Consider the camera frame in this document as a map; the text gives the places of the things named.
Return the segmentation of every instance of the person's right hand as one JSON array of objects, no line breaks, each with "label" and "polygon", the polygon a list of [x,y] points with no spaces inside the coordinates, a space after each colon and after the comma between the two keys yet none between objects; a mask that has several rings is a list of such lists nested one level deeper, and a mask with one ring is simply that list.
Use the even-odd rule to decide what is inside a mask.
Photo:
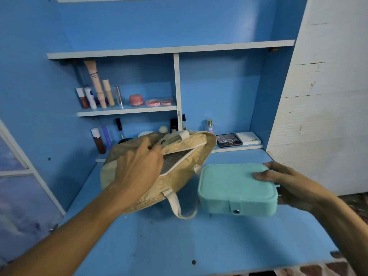
[{"label": "person's right hand", "polygon": [[259,181],[271,181],[280,184],[283,201],[301,210],[311,212],[315,207],[322,206],[334,196],[319,183],[309,179],[290,167],[277,162],[264,163],[269,170],[256,172],[253,177]]}]

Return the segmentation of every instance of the blue desk surface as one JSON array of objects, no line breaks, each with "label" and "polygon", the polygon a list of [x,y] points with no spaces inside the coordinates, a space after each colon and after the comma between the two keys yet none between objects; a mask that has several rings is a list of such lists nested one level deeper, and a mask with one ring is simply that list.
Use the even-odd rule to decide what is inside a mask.
[{"label": "blue desk surface", "polygon": [[[212,153],[205,164],[262,163],[262,149]],[[100,192],[98,163],[65,215],[76,215]],[[198,179],[178,193],[183,212],[196,199]],[[307,212],[279,205],[269,218],[208,214],[176,218],[167,201],[115,220],[75,275],[207,275],[332,260],[337,250]]]}]

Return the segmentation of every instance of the white cap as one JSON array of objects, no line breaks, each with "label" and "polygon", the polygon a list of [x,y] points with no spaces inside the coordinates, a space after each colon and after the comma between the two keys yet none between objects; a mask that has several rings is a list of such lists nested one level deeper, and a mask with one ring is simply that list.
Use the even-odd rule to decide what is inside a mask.
[{"label": "white cap", "polygon": [[83,92],[83,88],[76,88],[76,92],[78,93],[78,97],[85,97],[86,96]]},{"label": "white cap", "polygon": [[100,132],[98,131],[98,128],[93,128],[91,130],[91,132],[92,132],[93,138],[100,138],[101,137]]}]

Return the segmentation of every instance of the pink jar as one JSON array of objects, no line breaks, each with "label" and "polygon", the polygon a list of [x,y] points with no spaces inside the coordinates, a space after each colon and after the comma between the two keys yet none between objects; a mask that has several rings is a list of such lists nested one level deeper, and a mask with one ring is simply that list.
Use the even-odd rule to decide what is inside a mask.
[{"label": "pink jar", "polygon": [[143,97],[140,94],[130,95],[129,101],[131,106],[141,106],[143,104]]}]

